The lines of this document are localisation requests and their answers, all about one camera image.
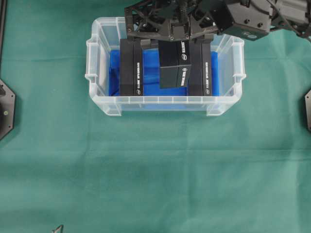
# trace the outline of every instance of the small metal object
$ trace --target small metal object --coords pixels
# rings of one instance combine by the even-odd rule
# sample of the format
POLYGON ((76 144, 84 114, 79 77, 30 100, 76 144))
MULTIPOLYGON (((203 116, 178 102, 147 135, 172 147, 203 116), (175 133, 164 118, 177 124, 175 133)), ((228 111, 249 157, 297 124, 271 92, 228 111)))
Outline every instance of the small metal object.
POLYGON ((250 39, 256 39, 257 38, 256 35, 248 35, 247 37, 250 38, 250 39))
POLYGON ((55 230, 52 230, 52 233, 63 233, 64 225, 60 225, 55 230))
POLYGON ((311 132, 311 90, 306 94, 305 100, 306 100, 308 130, 311 132))

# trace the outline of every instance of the bolt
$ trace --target bolt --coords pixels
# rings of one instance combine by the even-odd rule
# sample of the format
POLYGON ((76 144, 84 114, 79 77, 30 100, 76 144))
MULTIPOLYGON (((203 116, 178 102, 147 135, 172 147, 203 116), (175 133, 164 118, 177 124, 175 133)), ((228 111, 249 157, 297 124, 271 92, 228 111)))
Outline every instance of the bolt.
POLYGON ((285 23, 284 23, 284 21, 281 21, 281 22, 278 23, 278 25, 279 25, 280 27, 284 27, 284 26, 285 26, 285 23))

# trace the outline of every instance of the printed logo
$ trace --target printed logo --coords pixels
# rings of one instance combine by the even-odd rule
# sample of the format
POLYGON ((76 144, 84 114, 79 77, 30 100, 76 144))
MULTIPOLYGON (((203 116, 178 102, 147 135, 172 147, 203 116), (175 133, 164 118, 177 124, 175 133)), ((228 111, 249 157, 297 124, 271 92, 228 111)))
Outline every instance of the printed logo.
POLYGON ((187 55, 183 53, 183 54, 181 55, 181 58, 182 58, 184 61, 186 61, 186 60, 187 60, 187 55))

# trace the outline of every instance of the green tablecloth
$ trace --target green tablecloth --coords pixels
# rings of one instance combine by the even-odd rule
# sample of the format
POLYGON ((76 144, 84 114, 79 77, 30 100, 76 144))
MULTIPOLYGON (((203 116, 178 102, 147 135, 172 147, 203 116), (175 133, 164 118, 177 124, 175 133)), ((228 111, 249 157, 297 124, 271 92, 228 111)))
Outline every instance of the green tablecloth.
POLYGON ((242 100, 220 117, 124 112, 89 98, 86 40, 135 0, 8 0, 0 232, 309 233, 311 44, 245 43, 242 100))

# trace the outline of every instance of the black mount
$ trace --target black mount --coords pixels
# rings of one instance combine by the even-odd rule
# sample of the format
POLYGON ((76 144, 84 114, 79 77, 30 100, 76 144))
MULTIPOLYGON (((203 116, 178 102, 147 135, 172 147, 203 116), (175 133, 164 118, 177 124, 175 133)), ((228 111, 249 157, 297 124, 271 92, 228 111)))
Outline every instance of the black mount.
MULTIPOLYGON (((1 0, 0 4, 1 4, 0 6, 0 14, 1 14, 0 64, 1 64, 7 0, 1 0)), ((0 80, 0 140, 14 128, 15 99, 16 97, 14 92, 2 80, 0 80)))

